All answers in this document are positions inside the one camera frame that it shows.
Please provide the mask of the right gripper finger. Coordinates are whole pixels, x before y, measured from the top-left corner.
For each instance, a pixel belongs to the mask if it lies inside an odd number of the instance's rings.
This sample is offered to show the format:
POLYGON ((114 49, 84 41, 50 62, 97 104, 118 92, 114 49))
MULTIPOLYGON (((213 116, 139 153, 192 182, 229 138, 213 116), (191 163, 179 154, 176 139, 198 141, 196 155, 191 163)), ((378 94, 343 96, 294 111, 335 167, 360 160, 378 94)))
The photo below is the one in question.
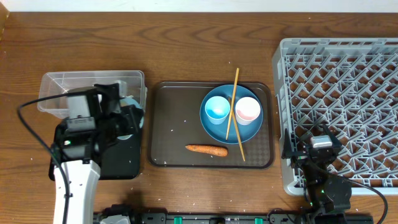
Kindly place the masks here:
POLYGON ((341 142, 337 137, 329 130, 326 124, 322 124, 323 132, 330 138, 331 147, 333 149, 341 149, 341 142))
POLYGON ((294 155, 292 145, 291 145, 291 138, 290 132, 288 129, 284 131, 284 143, 283 143, 283 150, 281 153, 282 159, 290 159, 294 155))

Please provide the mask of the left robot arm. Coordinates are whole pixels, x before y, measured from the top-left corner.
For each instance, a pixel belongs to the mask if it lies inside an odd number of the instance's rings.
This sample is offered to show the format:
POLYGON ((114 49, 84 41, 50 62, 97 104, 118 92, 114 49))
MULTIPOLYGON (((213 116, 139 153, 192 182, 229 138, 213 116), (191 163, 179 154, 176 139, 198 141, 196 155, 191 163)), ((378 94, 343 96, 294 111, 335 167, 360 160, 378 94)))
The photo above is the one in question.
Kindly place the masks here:
POLYGON ((137 177, 144 110, 121 82, 70 90, 69 115, 55 128, 54 223, 92 223, 99 180, 137 177))

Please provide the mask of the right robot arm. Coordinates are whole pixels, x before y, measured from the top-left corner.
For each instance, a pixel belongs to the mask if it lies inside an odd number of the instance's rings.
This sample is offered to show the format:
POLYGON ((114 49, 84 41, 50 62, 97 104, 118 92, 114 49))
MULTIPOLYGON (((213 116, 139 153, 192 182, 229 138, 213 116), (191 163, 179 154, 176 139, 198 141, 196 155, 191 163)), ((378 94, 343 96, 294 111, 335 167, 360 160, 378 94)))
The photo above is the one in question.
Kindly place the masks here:
POLYGON ((351 208, 351 184, 327 171, 342 148, 342 143, 322 126, 323 134, 302 144, 303 150, 294 151, 290 132, 284 131, 282 159, 290 159, 291 168, 302 169, 305 179, 304 197, 311 207, 297 216, 294 223, 346 223, 344 211, 351 208))

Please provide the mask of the light blue rice bowl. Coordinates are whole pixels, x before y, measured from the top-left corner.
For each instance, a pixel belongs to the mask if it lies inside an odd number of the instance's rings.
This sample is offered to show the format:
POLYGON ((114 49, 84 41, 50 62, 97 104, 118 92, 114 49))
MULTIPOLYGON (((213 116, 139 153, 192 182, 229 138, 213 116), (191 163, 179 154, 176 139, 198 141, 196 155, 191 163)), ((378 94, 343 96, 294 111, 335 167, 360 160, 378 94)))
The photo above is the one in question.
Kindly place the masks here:
MULTIPOLYGON (((138 107, 138 108, 140 108, 140 109, 143 109, 143 108, 141 107, 141 105, 140 105, 136 100, 134 100, 134 99, 131 98, 131 97, 126 97, 126 98, 121 99, 121 100, 120 100, 120 105, 121 105, 121 108, 122 108, 123 106, 135 105, 136 107, 138 107)), ((127 135, 122 134, 122 133, 121 133, 121 125, 122 125, 122 115, 121 115, 121 118, 119 119, 119 127, 120 127, 120 132, 119 132, 119 136, 118 136, 118 139, 119 139, 119 140, 127 140, 127 139, 129 139, 130 137, 132 137, 133 135, 138 135, 138 134, 127 134, 127 135)), ((140 123, 141 129, 142 129, 143 125, 144 125, 144 117, 141 119, 141 123, 140 123)))

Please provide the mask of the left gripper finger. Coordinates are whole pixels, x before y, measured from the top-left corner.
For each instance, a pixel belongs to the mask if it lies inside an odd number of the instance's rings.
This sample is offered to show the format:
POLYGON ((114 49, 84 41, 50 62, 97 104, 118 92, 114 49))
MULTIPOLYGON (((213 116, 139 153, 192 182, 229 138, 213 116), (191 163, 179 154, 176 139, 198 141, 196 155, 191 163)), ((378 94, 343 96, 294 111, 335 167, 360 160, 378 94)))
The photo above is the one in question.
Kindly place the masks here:
POLYGON ((101 112, 105 115, 111 113, 120 113, 120 95, 119 95, 119 84, 113 83, 109 85, 94 84, 97 94, 101 95, 101 101, 99 103, 101 112))
POLYGON ((144 110, 135 105, 123 106, 121 108, 122 115, 122 134, 139 134, 141 132, 141 119, 144 117, 144 110))

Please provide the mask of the orange carrot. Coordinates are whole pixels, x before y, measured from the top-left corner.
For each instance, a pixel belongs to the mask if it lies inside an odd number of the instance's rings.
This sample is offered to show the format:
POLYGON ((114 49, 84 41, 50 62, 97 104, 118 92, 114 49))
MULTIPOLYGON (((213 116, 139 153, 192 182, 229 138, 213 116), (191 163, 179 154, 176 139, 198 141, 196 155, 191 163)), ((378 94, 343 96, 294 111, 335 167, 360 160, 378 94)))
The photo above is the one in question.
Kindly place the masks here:
POLYGON ((185 148, 189 151, 210 154, 212 156, 226 157, 228 155, 227 148, 219 146, 189 144, 185 148))

